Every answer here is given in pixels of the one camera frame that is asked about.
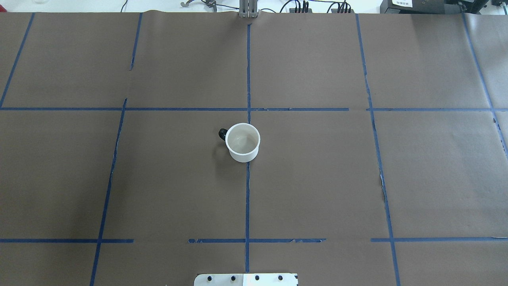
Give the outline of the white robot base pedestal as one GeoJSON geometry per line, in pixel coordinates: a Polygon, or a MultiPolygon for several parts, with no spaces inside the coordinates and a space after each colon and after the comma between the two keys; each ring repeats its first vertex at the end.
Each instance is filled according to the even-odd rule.
{"type": "Polygon", "coordinates": [[[298,286],[293,273],[220,273],[200,274],[194,286],[298,286]]]}

